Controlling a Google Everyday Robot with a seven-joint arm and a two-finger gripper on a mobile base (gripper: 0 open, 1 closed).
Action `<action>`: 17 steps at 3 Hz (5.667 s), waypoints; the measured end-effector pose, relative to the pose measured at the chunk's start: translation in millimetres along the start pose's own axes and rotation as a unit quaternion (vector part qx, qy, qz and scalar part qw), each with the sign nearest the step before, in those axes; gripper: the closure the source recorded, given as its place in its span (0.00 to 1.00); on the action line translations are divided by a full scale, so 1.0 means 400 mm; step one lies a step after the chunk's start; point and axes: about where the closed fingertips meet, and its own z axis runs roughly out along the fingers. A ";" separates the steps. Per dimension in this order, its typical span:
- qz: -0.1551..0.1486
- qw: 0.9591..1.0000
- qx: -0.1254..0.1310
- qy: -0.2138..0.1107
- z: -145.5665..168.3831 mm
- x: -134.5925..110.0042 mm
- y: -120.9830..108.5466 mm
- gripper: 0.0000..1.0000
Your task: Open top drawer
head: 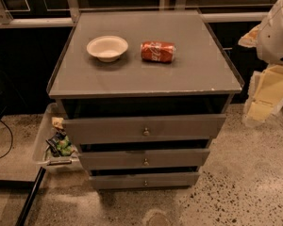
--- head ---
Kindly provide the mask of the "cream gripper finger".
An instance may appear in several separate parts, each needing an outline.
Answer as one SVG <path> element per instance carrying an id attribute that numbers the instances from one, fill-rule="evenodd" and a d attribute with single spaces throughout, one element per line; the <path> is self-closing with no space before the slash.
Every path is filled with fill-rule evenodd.
<path id="1" fill-rule="evenodd" d="M 238 45 L 246 48 L 254 48 L 257 46 L 258 41 L 258 29 L 259 26 L 256 25 L 249 32 L 244 34 L 238 41 Z"/>
<path id="2" fill-rule="evenodd" d="M 269 65 L 262 73 L 254 72 L 244 104 L 242 122 L 259 126 L 283 107 L 283 66 Z"/>

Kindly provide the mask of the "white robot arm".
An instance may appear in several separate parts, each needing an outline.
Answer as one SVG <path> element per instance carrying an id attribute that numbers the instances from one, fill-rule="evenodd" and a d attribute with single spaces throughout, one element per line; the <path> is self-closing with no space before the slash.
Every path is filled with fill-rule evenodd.
<path id="1" fill-rule="evenodd" d="M 261 73 L 253 72 L 243 109 L 243 123 L 256 127 L 283 106 L 283 0 L 278 0 L 262 22 L 239 39 L 238 45 L 255 48 L 258 58 L 268 64 Z"/>

